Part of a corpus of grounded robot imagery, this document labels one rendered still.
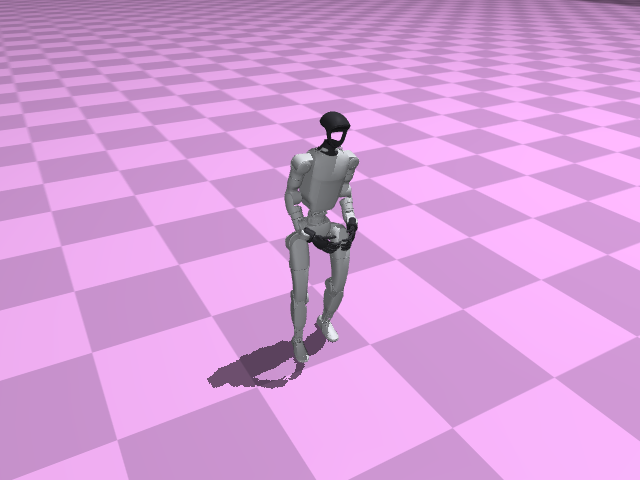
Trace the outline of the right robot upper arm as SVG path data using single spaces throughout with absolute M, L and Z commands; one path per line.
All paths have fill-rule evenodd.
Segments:
M 310 153 L 297 154 L 291 160 L 291 170 L 285 194 L 291 194 L 294 205 L 297 205 L 302 201 L 302 195 L 301 192 L 298 191 L 298 188 L 302 184 L 304 174 L 311 169 L 313 162 L 314 157 Z

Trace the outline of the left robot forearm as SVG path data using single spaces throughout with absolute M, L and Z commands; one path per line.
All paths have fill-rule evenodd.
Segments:
M 351 186 L 350 186 L 351 187 Z M 342 208 L 342 215 L 343 215 L 343 219 L 344 222 L 346 223 L 346 227 L 347 224 L 349 222 L 349 218 L 350 217 L 354 217 L 355 218 L 355 214 L 354 214 L 354 209 L 353 209 L 353 200 L 352 200 L 352 191 L 351 191 L 351 195 L 341 199 L 340 201 L 340 206 Z M 358 220 L 356 219 L 356 224 L 358 224 Z

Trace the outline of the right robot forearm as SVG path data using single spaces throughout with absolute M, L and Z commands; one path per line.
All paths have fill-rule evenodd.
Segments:
M 293 198 L 290 193 L 286 193 L 284 199 L 285 199 L 287 212 L 291 216 L 296 232 L 298 232 L 300 239 L 304 241 L 308 241 L 310 239 L 310 235 L 304 232 L 304 228 L 306 227 L 309 228 L 309 227 L 303 216 L 301 206 L 299 205 L 294 206 Z

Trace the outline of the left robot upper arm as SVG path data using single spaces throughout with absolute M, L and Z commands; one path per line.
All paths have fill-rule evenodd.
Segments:
M 346 174 L 344 184 L 339 197 L 348 197 L 351 195 L 351 187 L 349 185 L 349 182 L 352 180 L 355 172 L 355 168 L 359 164 L 359 159 L 353 152 L 351 152 L 350 150 L 344 150 L 344 151 L 349 156 L 349 166 L 348 166 L 347 174 Z

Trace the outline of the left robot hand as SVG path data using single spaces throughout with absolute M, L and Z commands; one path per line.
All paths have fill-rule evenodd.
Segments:
M 346 251 L 346 250 L 349 250 L 351 248 L 351 244 L 352 244 L 352 242 L 353 242 L 353 240 L 355 238 L 355 233 L 356 233 L 357 229 L 358 229 L 358 226 L 356 224 L 356 219 L 354 217 L 350 217 L 349 218 L 349 222 L 347 224 L 347 231 L 346 231 L 347 233 L 349 233 L 349 238 L 342 240 L 343 242 L 347 242 L 348 241 L 345 244 L 341 244 L 341 246 L 342 246 L 341 250 L 342 251 Z

